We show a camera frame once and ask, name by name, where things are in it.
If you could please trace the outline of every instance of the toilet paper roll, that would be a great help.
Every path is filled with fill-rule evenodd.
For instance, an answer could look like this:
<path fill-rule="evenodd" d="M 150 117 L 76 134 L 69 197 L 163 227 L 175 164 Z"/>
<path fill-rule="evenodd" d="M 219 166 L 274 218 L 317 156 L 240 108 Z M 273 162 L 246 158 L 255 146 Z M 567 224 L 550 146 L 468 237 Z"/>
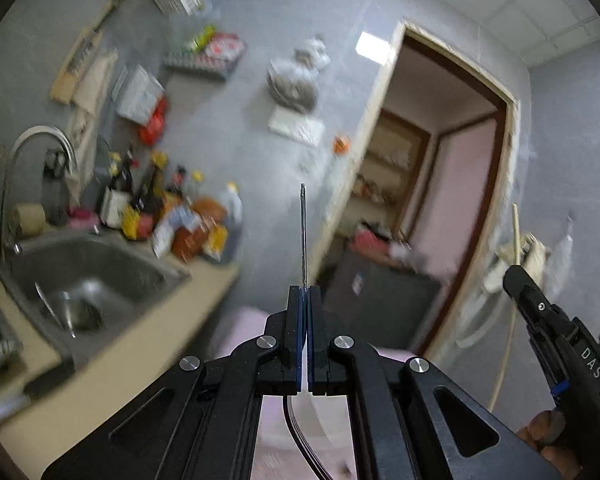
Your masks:
<path fill-rule="evenodd" d="M 11 232 L 19 236 L 38 236 L 45 228 L 45 210 L 40 204 L 16 204 L 11 211 Z"/>

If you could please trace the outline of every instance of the countertop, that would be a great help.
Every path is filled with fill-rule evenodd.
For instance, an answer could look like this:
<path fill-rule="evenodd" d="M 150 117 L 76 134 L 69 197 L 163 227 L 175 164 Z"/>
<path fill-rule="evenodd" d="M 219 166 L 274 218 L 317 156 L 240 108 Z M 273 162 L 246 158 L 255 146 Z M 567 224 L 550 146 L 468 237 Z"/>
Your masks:
<path fill-rule="evenodd" d="M 171 263 L 181 265 L 172 256 Z M 238 275 L 238 265 L 197 258 L 191 279 L 152 307 L 64 385 L 0 426 L 0 441 L 30 480 L 133 399 L 181 356 Z M 0 307 L 24 344 L 0 375 L 0 396 L 16 392 L 60 361 L 0 282 Z"/>

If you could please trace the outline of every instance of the sink basin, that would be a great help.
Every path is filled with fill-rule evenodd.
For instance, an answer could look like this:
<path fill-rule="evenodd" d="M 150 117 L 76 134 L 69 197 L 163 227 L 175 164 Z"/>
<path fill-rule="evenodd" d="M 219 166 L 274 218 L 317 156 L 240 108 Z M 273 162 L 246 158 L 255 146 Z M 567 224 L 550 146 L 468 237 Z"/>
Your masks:
<path fill-rule="evenodd" d="M 62 231 L 18 249 L 0 261 L 0 279 L 41 335 L 77 366 L 188 277 L 113 233 Z M 85 314 L 96 321 L 71 329 L 67 319 Z"/>

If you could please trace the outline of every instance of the pink wall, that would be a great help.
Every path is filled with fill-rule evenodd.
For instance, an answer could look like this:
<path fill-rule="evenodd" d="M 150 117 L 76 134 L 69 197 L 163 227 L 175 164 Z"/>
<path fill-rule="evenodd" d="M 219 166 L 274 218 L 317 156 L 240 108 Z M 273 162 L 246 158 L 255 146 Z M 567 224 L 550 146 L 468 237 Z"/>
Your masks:
<path fill-rule="evenodd" d="M 446 278 L 458 270 L 486 184 L 495 120 L 443 137 L 424 208 L 411 245 L 427 258 L 426 271 Z"/>

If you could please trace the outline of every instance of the silver screw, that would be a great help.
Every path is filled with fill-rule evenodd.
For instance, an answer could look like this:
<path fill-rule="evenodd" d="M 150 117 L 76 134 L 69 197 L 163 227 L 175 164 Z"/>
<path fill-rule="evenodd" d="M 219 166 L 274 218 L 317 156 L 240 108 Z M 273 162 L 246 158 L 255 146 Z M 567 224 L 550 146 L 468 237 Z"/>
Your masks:
<path fill-rule="evenodd" d="M 256 345 L 260 348 L 273 348 L 276 343 L 276 338 L 272 335 L 261 335 L 256 341 Z"/>
<path fill-rule="evenodd" d="M 338 348 L 351 348 L 353 346 L 353 339 L 348 335 L 339 335 L 333 340 Z"/>
<path fill-rule="evenodd" d="M 192 372 L 200 366 L 200 359 L 193 355 L 188 355 L 180 359 L 180 370 Z"/>
<path fill-rule="evenodd" d="M 416 357 L 415 359 L 409 361 L 409 368 L 411 368 L 411 370 L 414 372 L 421 374 L 429 370 L 429 363 L 422 357 Z"/>

